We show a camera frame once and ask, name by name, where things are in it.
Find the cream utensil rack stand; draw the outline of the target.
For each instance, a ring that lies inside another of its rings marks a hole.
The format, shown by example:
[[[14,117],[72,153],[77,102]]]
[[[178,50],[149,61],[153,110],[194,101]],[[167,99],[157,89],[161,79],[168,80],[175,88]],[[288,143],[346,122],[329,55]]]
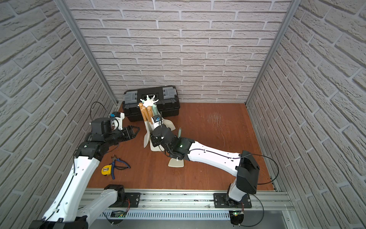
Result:
[[[162,114],[158,111],[156,103],[159,101],[159,99],[155,100],[155,95],[152,96],[152,98],[147,95],[146,99],[140,99],[141,102],[139,103],[139,108],[142,114],[142,117],[144,119],[144,124],[147,133],[144,136],[144,148],[147,145],[150,145],[150,149],[152,151],[163,151],[162,146],[154,147],[151,141],[150,134],[158,127],[161,126],[161,124],[166,125],[171,130],[175,130],[175,126],[172,121],[164,119],[162,117]]]

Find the cream spatula wooden handle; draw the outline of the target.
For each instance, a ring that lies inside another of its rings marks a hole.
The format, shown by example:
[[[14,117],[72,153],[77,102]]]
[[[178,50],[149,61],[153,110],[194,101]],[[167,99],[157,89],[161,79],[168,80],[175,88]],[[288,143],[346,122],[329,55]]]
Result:
[[[147,147],[149,141],[150,141],[150,129],[149,129],[149,121],[148,121],[148,112],[146,107],[144,106],[144,104],[142,102],[139,103],[139,108],[142,114],[142,117],[144,119],[144,124],[145,124],[145,128],[146,128],[146,134],[144,136],[144,148]]]

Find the cream spatula green handle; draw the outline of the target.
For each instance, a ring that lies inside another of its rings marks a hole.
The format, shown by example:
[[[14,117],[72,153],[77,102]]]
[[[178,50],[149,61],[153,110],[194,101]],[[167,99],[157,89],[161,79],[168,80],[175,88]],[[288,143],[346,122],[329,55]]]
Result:
[[[179,160],[178,158],[175,158],[169,153],[170,161],[168,163],[168,167],[170,168],[183,168],[184,167],[184,161]]]

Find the cream slotted turner wooden handle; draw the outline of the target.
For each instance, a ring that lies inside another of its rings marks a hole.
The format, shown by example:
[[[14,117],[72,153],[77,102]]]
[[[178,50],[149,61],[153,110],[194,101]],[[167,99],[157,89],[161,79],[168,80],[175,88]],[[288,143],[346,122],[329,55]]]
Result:
[[[154,124],[154,120],[153,120],[153,110],[152,110],[152,106],[147,106],[146,108],[146,113],[147,113],[147,117],[148,117],[148,120],[150,122],[150,124]]]

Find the grey spatula green handle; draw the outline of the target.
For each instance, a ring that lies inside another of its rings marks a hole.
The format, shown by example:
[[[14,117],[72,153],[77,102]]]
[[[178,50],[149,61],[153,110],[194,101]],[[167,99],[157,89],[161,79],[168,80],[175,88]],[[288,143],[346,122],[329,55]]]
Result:
[[[153,115],[154,116],[159,114],[158,109],[157,109],[157,106],[155,104],[152,105],[152,112],[153,112]]]

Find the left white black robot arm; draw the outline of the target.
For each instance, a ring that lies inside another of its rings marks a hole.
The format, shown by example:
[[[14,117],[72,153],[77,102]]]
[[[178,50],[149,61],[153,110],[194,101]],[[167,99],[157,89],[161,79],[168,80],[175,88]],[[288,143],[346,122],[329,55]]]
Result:
[[[123,127],[123,119],[124,113],[113,112],[91,121],[92,131],[74,152],[71,170],[55,201],[41,220],[30,224],[31,229],[87,229],[108,207],[127,203],[122,185],[108,185],[99,197],[79,207],[91,176],[109,148],[138,134],[138,127]]]

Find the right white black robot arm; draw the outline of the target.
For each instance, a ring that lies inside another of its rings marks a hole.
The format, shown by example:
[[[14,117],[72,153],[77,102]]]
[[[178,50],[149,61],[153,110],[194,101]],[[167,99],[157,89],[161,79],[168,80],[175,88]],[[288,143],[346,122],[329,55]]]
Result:
[[[168,156],[169,167],[182,168],[184,161],[200,162],[234,176],[235,180],[225,195],[214,195],[217,208],[243,208],[243,201],[256,194],[260,185],[260,167],[248,151],[239,154],[211,148],[189,138],[177,137],[164,124],[146,133],[144,145],[150,145],[152,151]]]

